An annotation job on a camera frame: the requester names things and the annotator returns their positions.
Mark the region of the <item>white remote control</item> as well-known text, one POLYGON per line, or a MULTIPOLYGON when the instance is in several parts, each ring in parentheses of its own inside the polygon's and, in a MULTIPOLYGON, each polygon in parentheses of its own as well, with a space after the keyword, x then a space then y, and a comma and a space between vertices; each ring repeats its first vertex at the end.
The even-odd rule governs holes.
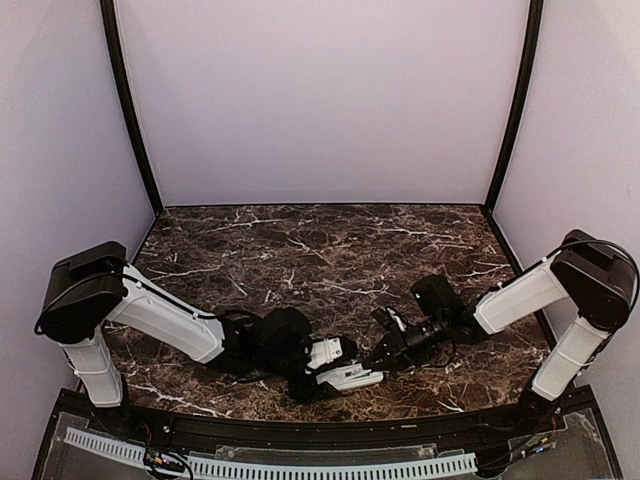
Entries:
POLYGON ((362 364, 338 367, 316 377, 319 385, 328 383, 339 392, 373 386, 383 380, 383 372, 365 369, 362 364))

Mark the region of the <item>white battery cover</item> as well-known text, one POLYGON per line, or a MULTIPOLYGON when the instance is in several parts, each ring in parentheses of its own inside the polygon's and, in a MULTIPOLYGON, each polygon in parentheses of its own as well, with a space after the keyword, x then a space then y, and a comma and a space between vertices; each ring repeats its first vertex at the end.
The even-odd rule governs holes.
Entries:
POLYGON ((342 376, 345 381, 367 378, 371 373, 372 370, 364 368, 362 364, 352 364, 342 368, 342 376))

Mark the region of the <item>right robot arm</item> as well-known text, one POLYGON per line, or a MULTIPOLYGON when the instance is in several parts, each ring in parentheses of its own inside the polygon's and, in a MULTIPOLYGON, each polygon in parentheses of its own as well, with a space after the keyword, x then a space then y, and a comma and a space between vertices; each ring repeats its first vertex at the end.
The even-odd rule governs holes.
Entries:
POLYGON ((420 279, 410 292, 425 320, 411 324, 393 307, 373 311, 385 334, 365 368, 425 365, 431 350, 446 341, 477 344, 553 303, 573 302, 577 315, 533 375, 533 395, 510 413, 511 426, 530 434, 547 420, 547 402, 558 399, 628 321, 639 299, 639 266, 622 247, 572 230, 548 255, 469 304, 440 274, 420 279))

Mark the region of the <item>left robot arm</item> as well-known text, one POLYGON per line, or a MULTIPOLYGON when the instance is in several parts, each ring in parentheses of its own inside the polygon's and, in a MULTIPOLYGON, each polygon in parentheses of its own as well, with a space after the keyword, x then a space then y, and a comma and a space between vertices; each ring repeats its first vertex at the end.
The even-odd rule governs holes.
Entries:
POLYGON ((52 268, 37 335, 66 353, 101 417, 120 436, 141 427, 140 412, 125 387, 104 337, 104 322, 140 331, 208 368, 235 377, 269 372, 292 382, 313 381, 341 358, 339 339, 314 340, 306 317, 294 308, 264 318, 233 310, 216 315, 169 294, 126 260, 108 241, 57 262, 52 268))

